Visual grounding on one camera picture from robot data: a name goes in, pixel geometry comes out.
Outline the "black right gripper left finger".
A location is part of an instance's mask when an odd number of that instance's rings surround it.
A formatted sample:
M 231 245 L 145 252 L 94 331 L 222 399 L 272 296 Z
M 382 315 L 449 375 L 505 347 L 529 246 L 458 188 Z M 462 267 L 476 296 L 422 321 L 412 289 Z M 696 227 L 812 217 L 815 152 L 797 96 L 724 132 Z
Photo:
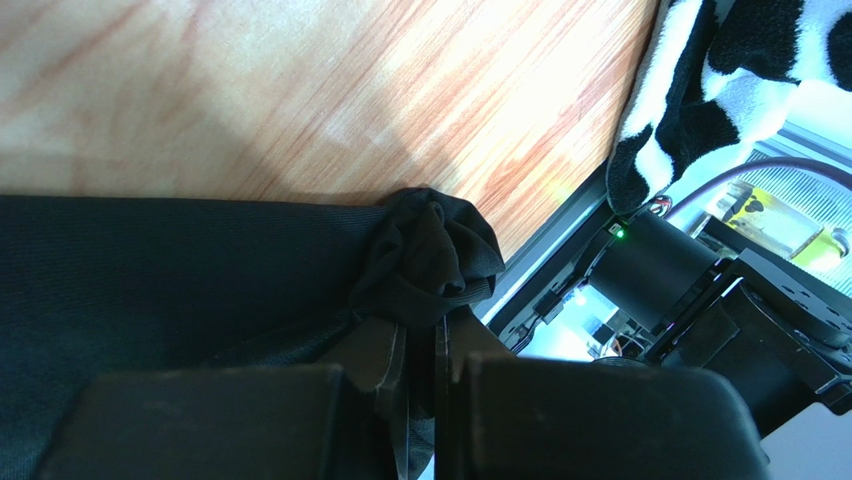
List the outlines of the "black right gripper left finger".
M 318 360 L 342 368 L 369 406 L 376 463 L 386 479 L 408 477 L 407 329 L 364 320 Z

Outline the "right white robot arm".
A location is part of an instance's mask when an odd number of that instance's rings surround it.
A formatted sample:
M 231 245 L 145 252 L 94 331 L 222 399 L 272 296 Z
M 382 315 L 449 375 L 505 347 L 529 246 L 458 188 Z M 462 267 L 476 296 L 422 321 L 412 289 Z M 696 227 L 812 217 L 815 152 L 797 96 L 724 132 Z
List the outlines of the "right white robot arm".
M 761 441 L 811 405 L 851 409 L 843 303 L 745 249 L 715 255 L 652 213 L 580 250 L 588 285 L 655 337 L 590 363 L 521 359 L 472 314 L 502 260 L 477 214 L 384 227 L 330 353 L 373 395 L 378 432 L 334 479 L 766 479 Z

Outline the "black printed t-shirt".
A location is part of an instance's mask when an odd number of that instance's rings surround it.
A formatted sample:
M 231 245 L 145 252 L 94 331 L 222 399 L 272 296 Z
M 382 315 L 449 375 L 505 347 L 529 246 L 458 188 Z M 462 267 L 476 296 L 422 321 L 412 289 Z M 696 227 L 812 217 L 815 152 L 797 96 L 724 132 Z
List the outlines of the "black printed t-shirt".
M 5 196 L 1 475 L 33 475 L 101 374 L 309 363 L 369 317 L 431 329 L 504 267 L 479 211 L 428 188 L 377 206 Z

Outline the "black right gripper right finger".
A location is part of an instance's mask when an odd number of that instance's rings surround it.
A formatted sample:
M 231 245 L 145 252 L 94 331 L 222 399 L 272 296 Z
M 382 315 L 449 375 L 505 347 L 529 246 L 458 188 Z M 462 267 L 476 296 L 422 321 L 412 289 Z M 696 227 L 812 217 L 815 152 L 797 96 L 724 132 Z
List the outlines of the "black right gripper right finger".
M 515 354 L 470 309 L 454 310 L 436 325 L 434 346 L 434 474 L 437 479 L 464 479 L 470 403 L 462 379 L 468 359 L 513 359 Z

